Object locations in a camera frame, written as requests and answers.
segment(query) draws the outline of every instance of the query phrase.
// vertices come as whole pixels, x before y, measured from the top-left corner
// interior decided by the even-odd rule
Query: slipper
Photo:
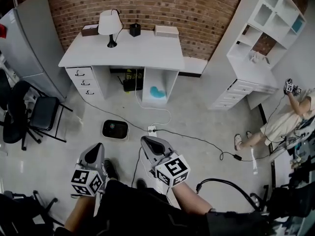
[[[240,150],[240,144],[242,143],[242,137],[240,134],[234,136],[234,148],[236,151]]]
[[[252,133],[250,131],[246,131],[246,136],[247,136],[247,139],[249,139],[252,136]]]

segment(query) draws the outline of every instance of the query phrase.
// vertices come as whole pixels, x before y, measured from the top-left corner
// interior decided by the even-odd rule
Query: sneaker
[[[147,188],[147,184],[145,183],[145,181],[142,178],[139,178],[137,180],[136,186],[137,186],[137,189],[139,189],[139,190]]]
[[[107,176],[109,178],[115,178],[115,179],[119,180],[119,176],[116,173],[115,167],[112,164],[112,162],[110,161],[110,159],[108,159],[108,158],[106,158],[104,160],[104,169],[105,169]]]
[[[252,136],[252,133],[250,131],[246,131],[246,136],[247,136],[247,139],[249,139]]]
[[[242,143],[242,137],[240,134],[234,136],[234,148],[235,150],[240,150],[240,144]]]

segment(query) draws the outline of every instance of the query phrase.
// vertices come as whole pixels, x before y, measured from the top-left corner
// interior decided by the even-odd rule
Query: electrical outlet
[[[155,126],[149,126],[148,127],[148,134],[149,136],[154,136],[154,137],[157,137],[157,133],[156,132],[153,132],[153,130],[155,130]]]

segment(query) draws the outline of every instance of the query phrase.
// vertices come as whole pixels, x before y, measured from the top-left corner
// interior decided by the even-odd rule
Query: blue object
[[[159,91],[157,87],[151,87],[150,88],[150,94],[154,98],[163,98],[166,96],[165,92],[163,90]]]
[[[299,29],[301,28],[302,24],[303,24],[303,19],[299,16],[295,20],[294,24],[292,25],[292,30],[294,30],[294,32],[297,33]]]

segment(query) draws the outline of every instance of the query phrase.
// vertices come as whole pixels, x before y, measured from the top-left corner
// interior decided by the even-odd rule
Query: forearm
[[[291,107],[292,109],[294,110],[294,112],[301,116],[302,115],[302,111],[300,109],[300,102],[298,102],[295,97],[293,96],[293,94],[290,92],[288,93],[287,95],[289,97],[289,100],[290,100],[290,104],[291,104]]]
[[[95,200],[95,197],[80,197],[75,205],[75,208],[65,222],[64,228],[72,233],[76,233],[83,221],[88,218],[93,218]]]
[[[172,190],[179,206],[186,213],[204,215],[212,208],[184,182],[175,185]]]

